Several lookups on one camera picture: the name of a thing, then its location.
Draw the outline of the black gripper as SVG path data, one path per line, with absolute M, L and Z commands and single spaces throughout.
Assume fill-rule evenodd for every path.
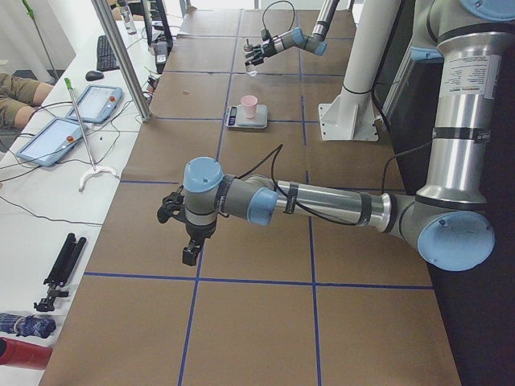
M 216 221 L 207 225 L 187 223 L 187 234 L 190 236 L 187 247 L 182 251 L 182 262 L 185 265 L 197 265 L 200 250 L 204 247 L 204 242 L 209 239 L 216 231 Z
M 245 66 L 258 66 L 264 63 L 263 56 L 274 56 L 282 51 L 282 40 L 279 36 L 264 41 L 261 46 L 245 45 Z

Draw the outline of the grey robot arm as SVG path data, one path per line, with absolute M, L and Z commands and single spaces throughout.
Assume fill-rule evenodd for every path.
M 298 27 L 275 37 L 264 32 L 260 46 L 245 48 L 245 65 L 260 64 L 291 47 L 321 55 L 337 3 L 323 4 L 312 36 Z M 363 141 L 357 143 L 360 155 L 349 144 L 344 145 L 348 155 L 336 157 L 352 177 L 368 171 L 367 163 L 379 165 L 374 161 L 379 147 L 364 143 L 377 134 L 374 118 L 368 126 L 363 118 L 365 111 L 373 112 L 376 75 L 401 3 L 365 1 L 341 92 L 331 104 L 319 105 L 322 140 Z M 426 262 L 447 271 L 468 270 L 485 261 L 495 236 L 482 214 L 486 198 L 479 185 L 501 60 L 514 45 L 514 1 L 415 1 L 411 44 L 413 61 L 443 61 L 426 183 L 414 196 L 277 180 L 277 155 L 271 179 L 246 177 L 253 169 L 228 175 L 218 161 L 195 158 L 185 166 L 177 192 L 179 214 L 173 215 L 190 236 L 183 263 L 196 265 L 219 214 L 267 225 L 277 208 L 349 228 L 374 227 L 404 240 Z
M 265 58 L 277 55 L 292 47 L 297 47 L 314 55 L 323 55 L 327 47 L 325 38 L 339 2 L 339 0 L 330 0 L 323 3 L 311 35 L 305 35 L 300 27 L 293 28 L 295 22 L 295 7 L 290 1 L 286 1 L 293 11 L 290 30 L 280 35 L 272 36 L 269 29 L 266 27 L 265 15 L 268 9 L 280 3 L 280 1 L 268 5 L 262 14 L 262 44 L 253 45 L 249 40 L 246 40 L 246 44 L 243 47 L 245 54 L 245 70 L 251 73 L 255 70 L 257 65 L 264 63 Z

